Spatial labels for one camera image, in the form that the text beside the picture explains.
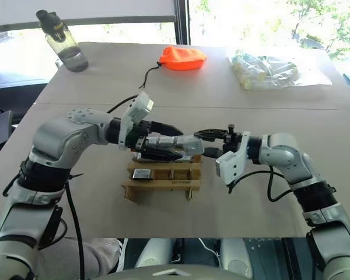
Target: plastic water bottle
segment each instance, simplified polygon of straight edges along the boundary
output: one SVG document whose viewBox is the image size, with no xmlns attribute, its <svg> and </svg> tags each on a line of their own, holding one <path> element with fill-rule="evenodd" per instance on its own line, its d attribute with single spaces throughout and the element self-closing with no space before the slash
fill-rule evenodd
<svg viewBox="0 0 350 280">
<path fill-rule="evenodd" d="M 72 37 L 67 25 L 55 12 L 48 13 L 46 10 L 39 10 L 36 16 L 45 33 L 45 39 L 66 68 L 72 72 L 85 70 L 88 67 L 88 61 Z"/>
</svg>

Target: wooden block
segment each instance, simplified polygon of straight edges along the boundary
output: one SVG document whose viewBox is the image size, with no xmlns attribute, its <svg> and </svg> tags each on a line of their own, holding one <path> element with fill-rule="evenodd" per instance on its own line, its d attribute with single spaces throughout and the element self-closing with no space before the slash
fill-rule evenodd
<svg viewBox="0 0 350 280">
<path fill-rule="evenodd" d="M 125 180 L 122 187 L 133 191 L 199 191 L 201 182 L 199 180 Z"/>
<path fill-rule="evenodd" d="M 135 202 L 136 192 L 131 187 L 124 187 L 124 189 L 125 189 L 124 197 Z"/>
<path fill-rule="evenodd" d="M 127 170 L 132 174 L 135 169 L 151 169 L 154 180 L 199 180 L 200 163 L 137 163 L 132 162 Z"/>
<path fill-rule="evenodd" d="M 192 163 L 201 163 L 201 155 L 195 155 L 192 157 Z"/>
</svg>

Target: clear plastic bag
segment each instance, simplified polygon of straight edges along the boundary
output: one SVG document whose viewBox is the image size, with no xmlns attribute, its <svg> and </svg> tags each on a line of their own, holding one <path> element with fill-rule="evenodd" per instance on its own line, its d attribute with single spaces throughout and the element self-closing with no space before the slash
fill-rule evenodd
<svg viewBox="0 0 350 280">
<path fill-rule="evenodd" d="M 317 68 L 314 59 L 302 55 L 290 58 L 254 56 L 234 51 L 229 61 L 242 87 L 249 90 L 282 89 L 288 86 L 332 85 Z"/>
</svg>

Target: gray pants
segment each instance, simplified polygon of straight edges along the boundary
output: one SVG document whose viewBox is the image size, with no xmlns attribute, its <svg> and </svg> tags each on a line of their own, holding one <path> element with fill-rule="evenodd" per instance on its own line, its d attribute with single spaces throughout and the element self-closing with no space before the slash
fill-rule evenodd
<svg viewBox="0 0 350 280">
<path fill-rule="evenodd" d="M 119 241 L 115 238 L 83 241 L 86 279 L 106 275 L 119 261 Z M 39 251 L 39 280 L 79 279 L 79 251 L 76 239 L 64 238 Z"/>
</svg>

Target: black wire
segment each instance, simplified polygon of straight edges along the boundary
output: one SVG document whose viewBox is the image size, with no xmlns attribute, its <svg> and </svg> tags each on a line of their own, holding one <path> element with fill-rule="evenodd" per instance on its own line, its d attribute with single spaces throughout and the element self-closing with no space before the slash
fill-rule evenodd
<svg viewBox="0 0 350 280">
<path fill-rule="evenodd" d="M 48 244 L 44 245 L 44 246 L 41 246 L 39 247 L 39 251 L 42 250 L 42 249 L 45 249 L 45 248 L 48 248 L 49 246 L 52 246 L 54 244 L 56 244 L 57 242 L 59 242 L 62 238 L 65 237 L 66 235 L 66 232 L 68 232 L 68 225 L 66 224 L 66 222 L 61 219 L 60 220 L 61 224 L 64 226 L 64 231 L 61 233 L 60 236 L 58 236 L 56 239 L 54 239 L 52 242 L 49 242 Z"/>
<path fill-rule="evenodd" d="M 2 191 L 2 195 L 3 197 L 7 197 L 8 196 L 8 191 L 11 189 L 11 187 L 14 184 L 14 181 L 17 180 L 19 178 L 19 173 L 12 179 L 12 181 L 10 181 L 10 183 L 4 188 L 4 190 Z"/>
<path fill-rule="evenodd" d="M 250 173 L 248 173 L 248 174 L 245 174 L 244 176 L 241 176 L 241 177 L 238 178 L 236 181 L 234 181 L 232 184 L 230 184 L 228 193 L 230 194 L 230 193 L 232 192 L 233 188 L 234 188 L 235 186 L 237 186 L 237 184 L 239 184 L 239 183 L 240 183 L 242 180 L 244 180 L 245 178 L 248 178 L 248 177 L 250 177 L 250 176 L 252 176 L 252 175 L 260 174 L 260 173 L 271 173 L 271 171 L 269 171 L 269 170 L 259 170 L 259 171 L 250 172 Z M 280 174 L 280 173 L 274 172 L 274 174 L 275 174 L 276 176 L 279 176 L 279 177 L 281 177 L 281 178 L 284 178 L 284 176 L 283 176 L 282 174 Z"/>
<path fill-rule="evenodd" d="M 80 269 L 80 280 L 85 280 L 85 268 L 84 268 L 84 252 L 83 252 L 83 240 L 81 234 L 81 227 L 79 226 L 78 216 L 76 214 L 75 206 L 72 201 L 70 185 L 69 182 L 65 184 L 66 197 L 69 202 L 72 219 L 74 220 L 76 239 L 78 241 L 78 249 L 79 249 L 79 269 Z"/>
<path fill-rule="evenodd" d="M 127 101 L 131 100 L 131 99 L 134 99 L 138 97 L 138 95 L 132 95 L 130 96 L 129 98 L 126 98 L 125 100 L 119 102 L 117 105 L 115 105 L 113 108 L 111 108 L 107 113 L 110 114 L 111 112 L 113 112 L 116 108 L 118 108 L 119 106 L 121 106 L 122 104 L 126 103 Z"/>
<path fill-rule="evenodd" d="M 272 190 L 272 182 L 274 180 L 274 175 L 278 176 L 278 177 L 281 177 L 281 178 L 284 178 L 284 176 L 280 173 L 277 173 L 277 172 L 274 172 L 274 168 L 272 166 L 269 167 L 269 170 L 259 170 L 259 171 L 254 171 L 254 172 L 251 172 L 251 173 L 248 173 L 248 174 L 245 174 L 244 176 L 241 176 L 240 178 L 238 178 L 236 181 L 234 181 L 230 187 L 229 187 L 229 191 L 228 193 L 230 194 L 233 190 L 233 188 L 235 186 L 237 186 L 237 184 L 239 184 L 242 180 L 244 180 L 245 178 L 248 178 L 252 175 L 255 175 L 255 174 L 260 174 L 260 173 L 269 173 L 269 180 L 268 180 L 268 187 L 267 187 L 267 197 L 268 197 L 268 200 L 271 201 L 271 202 L 276 202 L 278 200 L 280 200 L 281 198 L 283 198 L 284 196 L 286 196 L 287 194 L 291 193 L 292 190 L 288 190 L 288 191 L 285 191 L 283 192 L 282 194 L 280 194 L 279 196 L 275 197 L 275 198 L 272 198 L 271 197 L 271 190 Z"/>
<path fill-rule="evenodd" d="M 271 190 L 272 190 L 272 182 L 274 180 L 274 168 L 270 165 L 269 166 L 269 180 L 268 180 L 268 187 L 267 187 L 267 197 L 268 200 L 271 202 L 277 202 L 278 200 L 280 200 L 281 198 L 283 198 L 284 196 L 286 196 L 287 194 L 290 194 L 292 192 L 292 190 L 288 190 L 288 191 L 284 191 L 281 195 L 278 195 L 275 198 L 271 197 Z"/>
<path fill-rule="evenodd" d="M 157 61 L 157 66 L 156 67 L 151 67 L 151 69 L 149 69 L 146 73 L 145 73 L 145 78 L 144 78 L 144 83 L 142 83 L 142 85 L 139 87 L 139 89 L 140 88 L 145 88 L 145 86 L 146 86 L 146 80 L 148 79 L 148 74 L 149 74 L 149 72 L 151 71 L 151 70 L 154 70 L 154 69 L 158 69 L 158 68 L 160 68 L 162 66 L 162 63 L 159 63 L 158 61 Z"/>
</svg>

